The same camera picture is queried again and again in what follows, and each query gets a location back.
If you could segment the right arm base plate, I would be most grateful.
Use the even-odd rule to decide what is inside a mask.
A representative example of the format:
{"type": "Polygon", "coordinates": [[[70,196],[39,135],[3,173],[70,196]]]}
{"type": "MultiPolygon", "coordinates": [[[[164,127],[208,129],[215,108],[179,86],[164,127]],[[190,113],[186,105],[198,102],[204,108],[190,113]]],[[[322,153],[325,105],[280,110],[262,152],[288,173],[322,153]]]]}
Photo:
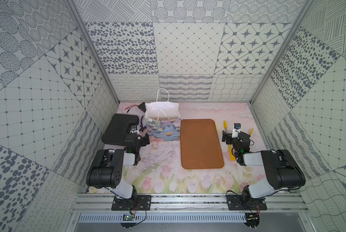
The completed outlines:
{"type": "Polygon", "coordinates": [[[229,210],[248,210],[255,212],[257,210],[267,210],[267,205],[264,199],[243,199],[240,195],[230,194],[226,196],[226,201],[229,210]]]}

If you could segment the yellow steel food tongs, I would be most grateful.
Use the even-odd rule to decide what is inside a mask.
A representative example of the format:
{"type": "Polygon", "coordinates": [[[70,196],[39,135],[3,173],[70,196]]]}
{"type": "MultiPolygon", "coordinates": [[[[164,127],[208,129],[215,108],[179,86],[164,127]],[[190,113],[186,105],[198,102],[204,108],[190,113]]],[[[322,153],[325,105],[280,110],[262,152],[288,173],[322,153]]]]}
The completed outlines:
{"type": "MultiPolygon", "coordinates": [[[[226,121],[224,121],[223,122],[223,125],[224,125],[224,131],[225,132],[227,132],[227,127],[228,127],[228,124],[227,124],[227,122],[226,121]]],[[[252,145],[254,145],[254,141],[253,140],[251,140],[251,142],[250,142],[250,146],[252,146],[252,145]]],[[[232,161],[237,161],[240,165],[244,165],[244,159],[243,159],[243,156],[246,154],[246,153],[249,153],[249,152],[246,152],[246,153],[243,153],[243,154],[237,154],[236,152],[235,152],[235,150],[234,150],[234,148],[233,148],[233,146],[232,145],[228,145],[228,147],[229,147],[229,153],[230,153],[230,159],[232,160],[232,161]]]]}

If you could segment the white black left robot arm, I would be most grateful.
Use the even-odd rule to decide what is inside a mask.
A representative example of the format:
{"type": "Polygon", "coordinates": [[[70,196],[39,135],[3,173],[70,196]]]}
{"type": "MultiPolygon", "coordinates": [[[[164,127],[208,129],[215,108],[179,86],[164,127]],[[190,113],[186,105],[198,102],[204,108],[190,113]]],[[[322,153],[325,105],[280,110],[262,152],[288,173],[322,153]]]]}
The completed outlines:
{"type": "Polygon", "coordinates": [[[123,167],[136,166],[141,160],[140,149],[150,144],[149,135],[131,133],[126,137],[124,149],[100,149],[86,175],[86,184],[97,189],[105,188],[125,203],[137,202],[135,186],[123,177],[123,167]]]}

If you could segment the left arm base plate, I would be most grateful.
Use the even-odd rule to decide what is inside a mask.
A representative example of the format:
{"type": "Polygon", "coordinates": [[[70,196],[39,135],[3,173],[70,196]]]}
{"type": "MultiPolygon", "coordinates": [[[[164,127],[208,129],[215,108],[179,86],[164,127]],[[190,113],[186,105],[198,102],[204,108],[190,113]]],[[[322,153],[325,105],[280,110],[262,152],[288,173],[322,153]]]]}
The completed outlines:
{"type": "Polygon", "coordinates": [[[151,201],[151,195],[137,195],[127,200],[114,197],[112,211],[149,211],[151,201]]]}

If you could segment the floral paper gift bag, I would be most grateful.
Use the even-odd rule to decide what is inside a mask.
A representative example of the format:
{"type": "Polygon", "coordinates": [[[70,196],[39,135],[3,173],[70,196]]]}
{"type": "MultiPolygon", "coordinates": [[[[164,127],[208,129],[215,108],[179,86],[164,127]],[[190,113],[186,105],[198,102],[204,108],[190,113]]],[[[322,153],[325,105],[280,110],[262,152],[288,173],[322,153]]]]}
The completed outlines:
{"type": "Polygon", "coordinates": [[[145,104],[147,133],[156,141],[178,141],[181,129],[179,104],[170,101],[170,94],[166,89],[158,89],[158,93],[161,91],[167,93],[167,100],[159,101],[157,94],[154,102],[145,104]]]}

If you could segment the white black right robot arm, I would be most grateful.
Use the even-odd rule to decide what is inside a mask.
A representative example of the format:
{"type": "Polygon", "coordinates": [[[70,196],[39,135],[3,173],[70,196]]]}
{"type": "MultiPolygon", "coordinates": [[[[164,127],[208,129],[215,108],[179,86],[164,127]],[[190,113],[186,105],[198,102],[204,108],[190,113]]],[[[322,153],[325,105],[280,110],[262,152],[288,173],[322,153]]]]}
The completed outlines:
{"type": "Polygon", "coordinates": [[[263,199],[281,190],[298,190],[305,185],[305,175],[286,149],[251,152],[250,135],[239,130],[222,131],[222,142],[231,145],[231,154],[241,166],[259,166],[265,177],[242,190],[243,199],[263,199]]]}

